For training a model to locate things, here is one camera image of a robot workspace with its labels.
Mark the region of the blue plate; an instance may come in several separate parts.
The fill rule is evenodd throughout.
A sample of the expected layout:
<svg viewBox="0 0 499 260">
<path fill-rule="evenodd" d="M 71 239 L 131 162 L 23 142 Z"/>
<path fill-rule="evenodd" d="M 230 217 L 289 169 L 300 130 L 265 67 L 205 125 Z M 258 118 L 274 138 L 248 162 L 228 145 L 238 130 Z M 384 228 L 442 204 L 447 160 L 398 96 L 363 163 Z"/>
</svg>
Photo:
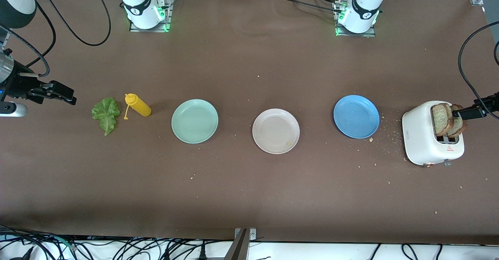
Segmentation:
<svg viewBox="0 0 499 260">
<path fill-rule="evenodd" d="M 348 95 L 338 100 L 332 118 L 340 132 L 355 139 L 371 137 L 380 125 L 376 106 L 369 99 L 358 95 Z"/>
</svg>

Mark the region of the white toaster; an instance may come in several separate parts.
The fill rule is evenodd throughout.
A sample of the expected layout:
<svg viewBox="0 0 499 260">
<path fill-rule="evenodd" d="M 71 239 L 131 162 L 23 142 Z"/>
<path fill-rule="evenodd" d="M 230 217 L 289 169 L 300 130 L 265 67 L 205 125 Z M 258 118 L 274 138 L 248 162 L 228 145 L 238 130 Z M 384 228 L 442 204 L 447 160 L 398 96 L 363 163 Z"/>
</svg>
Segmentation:
<svg viewBox="0 0 499 260">
<path fill-rule="evenodd" d="M 437 136 L 435 132 L 432 107 L 449 105 L 448 102 L 427 101 L 406 112 L 402 117 L 402 131 L 407 158 L 420 166 L 432 166 L 462 157 L 464 154 L 464 139 L 460 134 L 457 138 L 448 138 L 445 134 Z"/>
</svg>

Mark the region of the silver mounting bracket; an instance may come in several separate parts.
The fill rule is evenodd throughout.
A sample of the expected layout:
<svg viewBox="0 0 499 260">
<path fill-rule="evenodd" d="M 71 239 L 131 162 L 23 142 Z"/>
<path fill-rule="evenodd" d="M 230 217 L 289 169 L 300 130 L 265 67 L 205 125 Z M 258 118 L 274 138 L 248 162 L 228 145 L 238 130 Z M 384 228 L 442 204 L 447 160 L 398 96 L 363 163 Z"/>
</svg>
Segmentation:
<svg viewBox="0 0 499 260">
<path fill-rule="evenodd" d="M 235 229 L 235 235 L 234 235 L 234 239 L 237 238 L 237 235 L 239 234 L 239 232 L 242 230 L 242 228 L 236 228 Z M 257 230 L 256 228 L 247 228 L 248 230 L 248 233 L 249 233 L 249 240 L 251 242 L 255 241 L 256 238 L 257 238 Z"/>
</svg>

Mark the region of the green lettuce leaf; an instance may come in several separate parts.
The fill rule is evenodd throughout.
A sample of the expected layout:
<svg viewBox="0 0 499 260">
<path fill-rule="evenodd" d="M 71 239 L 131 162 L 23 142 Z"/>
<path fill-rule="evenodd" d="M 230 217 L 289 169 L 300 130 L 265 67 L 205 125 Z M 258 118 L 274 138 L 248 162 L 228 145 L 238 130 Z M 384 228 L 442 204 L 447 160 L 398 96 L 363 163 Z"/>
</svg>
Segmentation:
<svg viewBox="0 0 499 260">
<path fill-rule="evenodd" d="M 91 110 L 92 118 L 99 121 L 104 135 L 109 135 L 116 127 L 116 118 L 120 115 L 119 107 L 114 98 L 104 98 Z"/>
</svg>

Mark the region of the brown bread slice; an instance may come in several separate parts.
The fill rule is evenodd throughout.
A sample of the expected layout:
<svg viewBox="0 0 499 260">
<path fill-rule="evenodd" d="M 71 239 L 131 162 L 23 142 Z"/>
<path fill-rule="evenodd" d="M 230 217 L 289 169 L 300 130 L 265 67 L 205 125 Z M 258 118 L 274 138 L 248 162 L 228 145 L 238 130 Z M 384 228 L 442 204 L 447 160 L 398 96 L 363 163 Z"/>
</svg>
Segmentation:
<svg viewBox="0 0 499 260">
<path fill-rule="evenodd" d="M 430 109 L 435 135 L 442 137 L 454 128 L 455 120 L 448 103 L 433 105 Z"/>
<path fill-rule="evenodd" d="M 462 120 L 460 116 L 454 116 L 453 113 L 447 114 L 447 132 L 445 135 L 448 138 L 456 138 L 467 128 L 467 122 Z"/>
</svg>

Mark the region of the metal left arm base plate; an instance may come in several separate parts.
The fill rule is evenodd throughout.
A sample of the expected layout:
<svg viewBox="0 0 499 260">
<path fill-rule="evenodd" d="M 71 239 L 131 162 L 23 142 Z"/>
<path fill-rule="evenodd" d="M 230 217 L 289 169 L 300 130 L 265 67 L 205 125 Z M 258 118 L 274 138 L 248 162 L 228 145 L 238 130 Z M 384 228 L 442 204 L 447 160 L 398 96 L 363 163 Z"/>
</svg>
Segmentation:
<svg viewBox="0 0 499 260">
<path fill-rule="evenodd" d="M 362 19 L 348 4 L 351 0 L 335 0 L 332 6 L 335 11 L 335 32 L 337 36 L 375 37 L 374 23 L 379 11 L 368 19 Z"/>
</svg>

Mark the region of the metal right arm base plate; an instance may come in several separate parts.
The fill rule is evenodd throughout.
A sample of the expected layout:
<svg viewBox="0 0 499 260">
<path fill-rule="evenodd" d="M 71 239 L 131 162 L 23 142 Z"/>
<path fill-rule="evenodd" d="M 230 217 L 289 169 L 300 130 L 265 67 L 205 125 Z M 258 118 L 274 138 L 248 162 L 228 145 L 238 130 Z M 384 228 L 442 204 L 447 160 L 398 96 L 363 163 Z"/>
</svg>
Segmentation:
<svg viewBox="0 0 499 260">
<path fill-rule="evenodd" d="M 149 4 L 142 10 L 138 6 L 126 6 L 130 32 L 169 32 L 173 3 L 174 0 L 149 0 Z"/>
</svg>

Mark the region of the brown table cover sheet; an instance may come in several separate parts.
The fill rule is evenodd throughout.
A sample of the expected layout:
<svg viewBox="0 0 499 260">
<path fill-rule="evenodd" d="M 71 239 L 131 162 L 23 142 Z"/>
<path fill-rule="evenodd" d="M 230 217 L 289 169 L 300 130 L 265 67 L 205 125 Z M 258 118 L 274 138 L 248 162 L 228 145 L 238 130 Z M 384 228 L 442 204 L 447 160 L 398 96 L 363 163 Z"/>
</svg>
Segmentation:
<svg viewBox="0 0 499 260">
<path fill-rule="evenodd" d="M 101 46 L 57 30 L 50 75 L 77 104 L 25 101 L 0 119 L 0 224 L 68 235 L 231 239 L 235 228 L 282 242 L 499 244 L 499 121 L 469 121 L 450 166 L 406 158 L 402 115 L 430 100 L 465 107 L 460 47 L 487 24 L 469 0 L 384 0 L 376 36 L 336 36 L 331 13 L 287 0 L 179 0 L 168 33 L 132 33 L 120 0 Z M 150 106 L 127 113 L 125 94 Z M 347 137 L 332 118 L 348 95 L 369 99 L 380 125 Z M 114 98 L 107 136 L 91 110 Z M 175 109 L 210 102 L 215 134 L 184 143 Z M 269 154 L 255 118 L 283 109 L 297 145 Z"/>
</svg>

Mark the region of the mint green plate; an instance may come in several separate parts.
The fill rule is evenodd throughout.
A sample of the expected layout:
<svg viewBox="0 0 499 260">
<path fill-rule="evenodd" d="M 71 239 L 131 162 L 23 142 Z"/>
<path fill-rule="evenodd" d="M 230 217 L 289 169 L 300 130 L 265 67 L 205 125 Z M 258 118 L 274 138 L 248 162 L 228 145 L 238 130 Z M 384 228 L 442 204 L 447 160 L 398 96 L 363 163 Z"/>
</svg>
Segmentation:
<svg viewBox="0 0 499 260">
<path fill-rule="evenodd" d="M 173 134 L 184 143 L 203 143 L 210 139 L 219 125 L 216 108 L 202 99 L 180 104 L 171 119 Z"/>
</svg>

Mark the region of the beige plate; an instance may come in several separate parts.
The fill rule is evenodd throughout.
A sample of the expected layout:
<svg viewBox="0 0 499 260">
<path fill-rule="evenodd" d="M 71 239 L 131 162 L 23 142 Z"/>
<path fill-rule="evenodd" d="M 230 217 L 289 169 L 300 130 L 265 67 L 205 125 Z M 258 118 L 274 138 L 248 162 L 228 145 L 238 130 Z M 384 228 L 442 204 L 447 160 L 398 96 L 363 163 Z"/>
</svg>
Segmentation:
<svg viewBox="0 0 499 260">
<path fill-rule="evenodd" d="M 289 112 L 273 108 L 261 112 L 253 122 L 252 136 L 256 145 L 269 154 L 284 154 L 298 143 L 301 129 L 297 119 Z"/>
</svg>

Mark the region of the grey metal strut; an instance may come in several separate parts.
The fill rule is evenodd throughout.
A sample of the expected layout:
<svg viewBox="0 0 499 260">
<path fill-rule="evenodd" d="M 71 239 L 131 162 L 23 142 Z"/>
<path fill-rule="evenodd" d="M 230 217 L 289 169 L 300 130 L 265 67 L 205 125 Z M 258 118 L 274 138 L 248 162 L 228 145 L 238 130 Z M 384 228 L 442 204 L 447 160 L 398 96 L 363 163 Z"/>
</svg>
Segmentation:
<svg viewBox="0 0 499 260">
<path fill-rule="evenodd" d="M 251 230 L 241 228 L 223 260 L 247 260 Z"/>
</svg>

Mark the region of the yellow mustard squeeze bottle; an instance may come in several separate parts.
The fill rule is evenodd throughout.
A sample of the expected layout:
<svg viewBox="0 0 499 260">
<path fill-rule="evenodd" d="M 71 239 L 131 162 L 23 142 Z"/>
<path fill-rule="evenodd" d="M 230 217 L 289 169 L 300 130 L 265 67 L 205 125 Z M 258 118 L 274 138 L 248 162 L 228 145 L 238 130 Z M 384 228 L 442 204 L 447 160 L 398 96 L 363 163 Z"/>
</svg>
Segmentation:
<svg viewBox="0 0 499 260">
<path fill-rule="evenodd" d="M 128 120 L 127 113 L 130 108 L 139 113 L 143 117 L 148 117 L 152 114 L 152 110 L 149 105 L 147 105 L 141 98 L 136 94 L 125 94 L 124 98 L 126 102 L 126 110 L 124 114 L 124 120 Z"/>
</svg>

